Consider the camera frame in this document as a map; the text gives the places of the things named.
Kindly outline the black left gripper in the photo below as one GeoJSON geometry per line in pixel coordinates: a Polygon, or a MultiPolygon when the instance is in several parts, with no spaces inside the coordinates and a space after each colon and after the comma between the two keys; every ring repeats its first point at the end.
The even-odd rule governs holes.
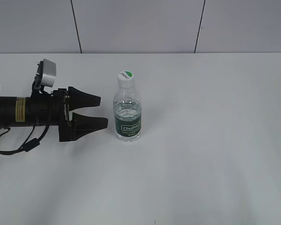
{"type": "Polygon", "coordinates": [[[31,142],[40,142],[46,136],[50,126],[57,126],[60,142],[76,141],[90,133],[106,129],[108,119],[89,117],[77,113],[69,120],[69,111],[97,107],[101,103],[99,96],[82,92],[74,87],[57,89],[52,93],[33,90],[25,103],[25,122],[33,127],[44,127],[38,138],[31,142]]]}

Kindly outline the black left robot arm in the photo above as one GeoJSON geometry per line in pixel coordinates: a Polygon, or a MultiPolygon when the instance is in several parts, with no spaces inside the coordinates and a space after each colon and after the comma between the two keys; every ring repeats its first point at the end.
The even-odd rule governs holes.
{"type": "Polygon", "coordinates": [[[30,97],[0,97],[0,129],[7,127],[57,126],[60,142],[73,142],[90,133],[106,129],[108,119],[74,113],[97,107],[101,98],[74,87],[52,93],[34,90],[30,97]]]}

